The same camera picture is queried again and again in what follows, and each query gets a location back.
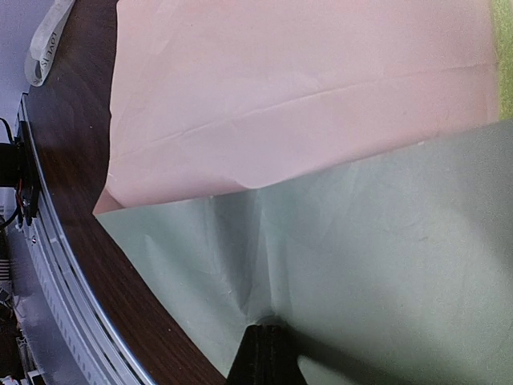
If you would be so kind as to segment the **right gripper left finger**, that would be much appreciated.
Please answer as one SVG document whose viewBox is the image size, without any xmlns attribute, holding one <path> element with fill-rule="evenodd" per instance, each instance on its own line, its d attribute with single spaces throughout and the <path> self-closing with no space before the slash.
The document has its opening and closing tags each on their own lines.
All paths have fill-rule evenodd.
<svg viewBox="0 0 513 385">
<path fill-rule="evenodd" d="M 257 385 L 265 381 L 265 331 L 260 325 L 249 326 L 243 335 L 226 383 Z"/>
</svg>

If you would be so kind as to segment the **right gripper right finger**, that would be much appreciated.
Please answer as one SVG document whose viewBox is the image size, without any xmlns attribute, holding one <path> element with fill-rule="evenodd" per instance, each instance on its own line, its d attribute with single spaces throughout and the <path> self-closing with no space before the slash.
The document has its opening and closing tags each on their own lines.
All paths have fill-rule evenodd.
<svg viewBox="0 0 513 385">
<path fill-rule="evenodd" d="M 298 366 L 296 346 L 283 326 L 267 325 L 265 384 L 306 384 Z"/>
</svg>

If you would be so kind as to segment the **pink wrapping paper sheet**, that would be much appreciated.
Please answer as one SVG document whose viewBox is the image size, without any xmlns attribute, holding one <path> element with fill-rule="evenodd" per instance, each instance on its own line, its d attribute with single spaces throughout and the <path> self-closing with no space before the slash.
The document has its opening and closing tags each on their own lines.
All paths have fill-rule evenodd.
<svg viewBox="0 0 513 385">
<path fill-rule="evenodd" d="M 512 118 L 491 1 L 121 1 L 99 222 L 221 373 L 512 381 Z"/>
</svg>

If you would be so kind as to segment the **green fuzzy yarn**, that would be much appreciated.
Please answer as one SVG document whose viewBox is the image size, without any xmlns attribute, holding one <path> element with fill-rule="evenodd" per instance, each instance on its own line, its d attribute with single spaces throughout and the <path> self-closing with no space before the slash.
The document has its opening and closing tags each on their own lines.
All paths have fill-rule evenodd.
<svg viewBox="0 0 513 385">
<path fill-rule="evenodd" d="M 512 118 L 512 1 L 491 1 L 499 93 L 499 119 Z"/>
</svg>

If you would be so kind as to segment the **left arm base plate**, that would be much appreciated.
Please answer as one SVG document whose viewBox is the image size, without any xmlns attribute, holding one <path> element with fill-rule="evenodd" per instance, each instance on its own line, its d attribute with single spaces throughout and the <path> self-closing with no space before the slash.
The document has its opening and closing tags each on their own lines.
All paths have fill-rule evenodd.
<svg viewBox="0 0 513 385">
<path fill-rule="evenodd" d="M 20 181 L 17 192 L 18 204 L 25 223 L 30 226 L 38 213 L 41 181 L 38 172 L 37 154 L 29 124 L 19 121 L 18 146 L 21 151 Z"/>
</svg>

